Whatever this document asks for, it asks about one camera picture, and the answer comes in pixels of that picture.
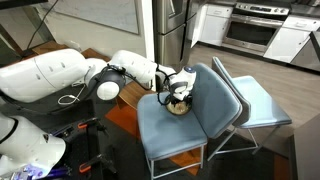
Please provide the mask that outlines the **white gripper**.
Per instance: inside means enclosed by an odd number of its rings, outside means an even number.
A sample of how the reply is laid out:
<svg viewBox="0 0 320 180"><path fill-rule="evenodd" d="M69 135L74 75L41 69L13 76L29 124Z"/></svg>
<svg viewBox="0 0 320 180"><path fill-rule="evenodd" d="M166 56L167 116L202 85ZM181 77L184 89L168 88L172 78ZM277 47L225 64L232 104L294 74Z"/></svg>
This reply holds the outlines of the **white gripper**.
<svg viewBox="0 0 320 180"><path fill-rule="evenodd" d="M196 71L189 66L184 66L178 74L169 77L170 100L183 101L187 97L196 80Z"/></svg>

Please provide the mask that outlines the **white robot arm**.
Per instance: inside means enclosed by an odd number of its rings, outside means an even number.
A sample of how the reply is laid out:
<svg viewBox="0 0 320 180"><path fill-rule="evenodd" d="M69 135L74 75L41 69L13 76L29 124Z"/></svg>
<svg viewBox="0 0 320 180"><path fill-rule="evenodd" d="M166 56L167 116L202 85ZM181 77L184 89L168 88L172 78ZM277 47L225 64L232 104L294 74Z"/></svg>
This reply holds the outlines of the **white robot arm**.
<svg viewBox="0 0 320 180"><path fill-rule="evenodd" d="M190 97L196 72L157 64L127 50L117 51L110 61L86 58L74 49L61 49L0 68L0 90L23 103L35 102L73 84L82 84L102 100L112 100L125 79L148 83L160 77L168 84L175 102ZM32 180L46 177L62 159L66 141L48 134L23 116L1 116L0 177L19 179L26 172Z"/></svg>

